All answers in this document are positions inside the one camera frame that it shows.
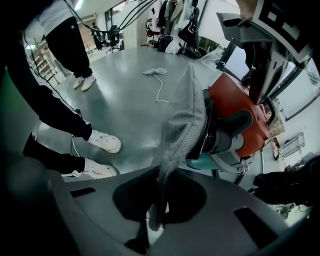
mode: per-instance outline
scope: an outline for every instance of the white cable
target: white cable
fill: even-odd
[[[71,139],[71,141],[72,141],[72,147],[73,147],[73,149],[74,149],[74,151],[75,151],[75,153],[76,153],[76,155],[78,156],[78,158],[80,157],[80,154],[79,154],[79,152],[78,152],[78,150],[76,149],[76,146],[75,146],[75,141],[74,141],[74,135],[72,135],[72,139]]]
[[[239,167],[237,170],[238,170],[238,172],[231,172],[231,171],[228,171],[228,170],[225,170],[225,169],[223,169],[223,170],[221,170],[222,172],[226,172],[226,173],[228,173],[228,174],[234,174],[234,175],[243,175],[243,174],[245,174],[246,173],[246,169],[248,170],[249,169],[249,167],[246,165],[246,168],[244,168],[244,167]]]
[[[69,84],[70,84],[71,77],[72,77],[72,74],[69,75],[69,81],[68,81],[68,83],[66,84],[64,100],[66,100],[66,98],[67,98],[68,86],[69,86]]]
[[[159,82],[161,83],[161,86],[160,86],[160,89],[159,89],[159,91],[158,91],[158,95],[156,96],[156,100],[155,100],[155,101],[156,101],[156,102],[166,102],[166,103],[170,103],[169,101],[166,101],[166,100],[163,100],[163,99],[159,99],[159,94],[160,94],[160,92],[161,92],[163,83],[162,83],[162,81],[161,81],[155,74],[164,75],[165,73],[167,73],[167,70],[164,69],[164,68],[162,68],[162,67],[153,68],[153,69],[151,69],[151,70],[146,70],[146,71],[143,72],[143,74],[145,74],[145,75],[154,75],[154,77],[155,77],[156,79],[158,79]]]

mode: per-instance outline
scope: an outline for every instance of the gray mesh fabric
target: gray mesh fabric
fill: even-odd
[[[154,231],[161,226],[165,214],[168,176],[185,161],[200,139],[206,122],[202,88],[192,64],[189,64],[170,102],[167,118],[162,124],[158,153],[153,161],[153,165],[160,165],[157,180],[159,195],[150,209],[149,226]]]

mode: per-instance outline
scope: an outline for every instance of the gray floor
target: gray floor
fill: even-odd
[[[167,103],[156,102],[159,81],[153,75],[146,76],[142,73],[152,68],[167,69],[167,74],[158,75],[163,82],[159,98],[169,101],[189,63],[203,72],[203,64],[184,55],[167,54],[147,47],[131,48],[94,61],[91,68],[97,80],[86,92],[82,92],[80,87],[73,90],[74,77],[69,86],[69,79],[66,79],[58,87],[61,96],[74,109],[81,110],[82,117],[92,123],[93,129],[115,135],[122,141],[121,152],[110,154],[82,138],[76,138],[75,146],[80,155],[100,164],[112,165],[121,174],[149,167],[160,142],[161,124]],[[202,86],[208,86],[217,74],[204,73],[205,75],[200,76]],[[34,131],[41,144],[59,153],[70,153],[71,134],[40,121]],[[269,145],[265,153],[265,172],[278,171],[272,166],[270,152],[272,153]],[[260,173],[260,163],[260,154],[257,153],[242,181],[243,188],[249,189],[252,186],[254,176]],[[223,178],[232,181],[236,177],[226,174]]]

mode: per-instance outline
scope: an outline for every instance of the hanging clothes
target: hanging clothes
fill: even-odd
[[[174,23],[176,20],[179,20],[183,10],[184,10],[184,1],[178,0],[178,4],[173,11],[170,21]]]
[[[185,0],[183,5],[183,11],[181,13],[179,22],[175,25],[174,29],[183,29],[186,25],[188,25],[195,7],[193,6],[193,0]]]
[[[152,15],[152,20],[151,20],[153,32],[160,32],[160,27],[158,27],[157,23],[158,23],[161,6],[162,6],[161,0],[156,1],[153,5],[154,14]]]
[[[172,0],[169,0],[168,3],[166,4],[166,9],[165,9],[165,18],[166,18],[166,24],[165,24],[165,30],[164,32],[168,35],[171,34],[173,22],[171,21],[171,17],[176,9],[176,5]]]
[[[166,13],[166,9],[167,9],[167,0],[163,2],[160,11],[159,11],[159,17],[158,17],[158,21],[156,23],[156,25],[159,28],[162,28],[166,25],[166,18],[165,18],[165,13]]]

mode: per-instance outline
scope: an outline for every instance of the black pants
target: black pants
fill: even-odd
[[[307,205],[310,189],[306,184],[308,173],[299,171],[279,171],[259,174],[254,178],[254,195],[270,205]]]
[[[46,37],[52,54],[76,78],[92,74],[84,42],[75,17],[67,18]]]
[[[94,43],[95,43],[95,46],[98,50],[101,50],[102,49],[102,44],[101,42],[98,40],[98,38],[96,36],[93,37],[93,40],[94,40]]]
[[[25,144],[23,154],[39,160],[48,170],[61,174],[70,174],[75,170],[81,173],[85,168],[83,157],[57,153],[35,141],[31,135]]]
[[[10,43],[8,44],[9,49],[3,53],[4,63],[6,64],[8,73],[18,91],[42,122],[58,130],[73,134],[76,137],[82,137],[87,141],[92,133],[91,124],[86,124],[78,114],[71,111],[60,99],[54,97],[49,88],[38,84],[30,72],[25,49],[20,42],[22,42],[21,34],[11,35]],[[28,152],[25,150],[24,153],[41,162],[44,161],[43,164],[45,166],[49,166],[47,160],[51,161],[52,169],[57,169],[57,163],[55,162],[65,163],[66,156],[63,154],[53,153],[52,150],[43,148],[42,152],[41,150],[38,150],[39,147],[32,152],[34,148],[35,147],[32,146],[28,147],[30,151]],[[80,168],[78,167],[78,164],[71,169],[74,171],[76,168]]]

